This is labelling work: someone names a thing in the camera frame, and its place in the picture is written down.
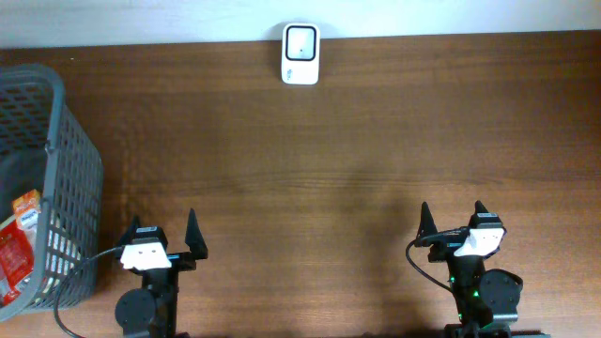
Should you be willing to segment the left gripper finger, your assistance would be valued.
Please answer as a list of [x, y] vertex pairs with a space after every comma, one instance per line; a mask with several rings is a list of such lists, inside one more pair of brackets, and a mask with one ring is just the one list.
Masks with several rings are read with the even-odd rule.
[[208, 258], [208, 246], [202, 236], [197, 217], [193, 208], [189, 211], [185, 244], [189, 247], [194, 260]]
[[121, 236], [119, 241], [117, 242], [117, 247], [124, 247], [126, 245], [130, 245], [135, 237], [137, 229], [140, 227], [140, 218], [138, 215], [134, 215], [131, 221], [130, 226], [127, 228], [126, 232]]

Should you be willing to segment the orange tissue pack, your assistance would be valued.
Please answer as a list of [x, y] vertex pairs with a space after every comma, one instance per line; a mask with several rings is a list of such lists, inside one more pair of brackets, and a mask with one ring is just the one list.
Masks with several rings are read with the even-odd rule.
[[12, 202], [13, 214], [18, 227], [24, 232], [36, 232], [39, 222], [40, 193], [32, 190]]

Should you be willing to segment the red snack bag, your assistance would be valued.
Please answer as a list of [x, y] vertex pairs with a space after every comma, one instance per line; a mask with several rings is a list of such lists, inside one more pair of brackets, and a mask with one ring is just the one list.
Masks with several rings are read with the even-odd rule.
[[1, 224], [1, 304], [17, 299], [29, 284], [34, 253], [14, 217]]

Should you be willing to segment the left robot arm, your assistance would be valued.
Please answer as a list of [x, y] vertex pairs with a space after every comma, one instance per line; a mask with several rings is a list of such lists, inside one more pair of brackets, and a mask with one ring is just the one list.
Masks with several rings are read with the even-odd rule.
[[186, 252], [168, 253], [168, 240], [159, 226], [143, 227], [135, 216], [117, 243], [116, 259], [142, 278], [141, 286], [124, 293], [116, 303], [116, 323], [125, 337], [190, 338], [177, 330], [179, 274], [196, 270], [208, 257], [195, 211], [189, 211], [185, 232]]

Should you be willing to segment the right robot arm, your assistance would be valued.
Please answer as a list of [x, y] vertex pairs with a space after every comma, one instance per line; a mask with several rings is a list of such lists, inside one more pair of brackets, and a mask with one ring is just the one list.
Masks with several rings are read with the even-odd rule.
[[427, 278], [453, 295], [459, 322], [444, 328], [446, 337], [510, 337], [517, 322], [523, 280], [503, 269], [486, 269], [506, 235], [498, 214], [477, 201], [469, 224], [439, 231], [422, 203], [416, 239], [409, 247], [427, 247], [430, 263], [447, 265], [448, 281]]

